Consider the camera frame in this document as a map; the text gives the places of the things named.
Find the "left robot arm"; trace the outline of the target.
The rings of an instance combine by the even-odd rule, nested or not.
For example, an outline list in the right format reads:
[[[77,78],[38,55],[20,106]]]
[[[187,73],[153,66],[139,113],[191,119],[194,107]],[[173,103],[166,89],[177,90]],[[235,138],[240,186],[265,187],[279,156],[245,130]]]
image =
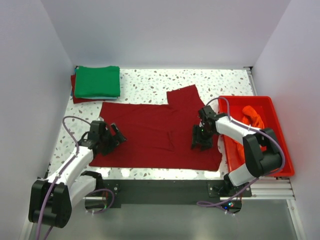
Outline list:
[[[97,155],[107,155],[127,141],[115,123],[103,120],[90,123],[76,142],[70,157],[50,176],[37,179],[32,187],[28,211],[31,223],[64,228],[73,207],[85,196],[104,191],[103,177],[95,171],[85,170]]]

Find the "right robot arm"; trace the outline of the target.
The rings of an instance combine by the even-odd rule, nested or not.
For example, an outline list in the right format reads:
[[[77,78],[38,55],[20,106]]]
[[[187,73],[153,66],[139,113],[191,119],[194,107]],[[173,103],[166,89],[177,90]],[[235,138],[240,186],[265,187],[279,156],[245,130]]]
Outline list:
[[[226,113],[215,113],[206,105],[198,111],[200,124],[192,128],[191,148],[208,150],[213,147],[214,135],[225,135],[243,147],[244,163],[223,177],[216,191],[228,194],[235,187],[258,180],[281,170],[285,154],[271,128],[258,128],[235,120]]]

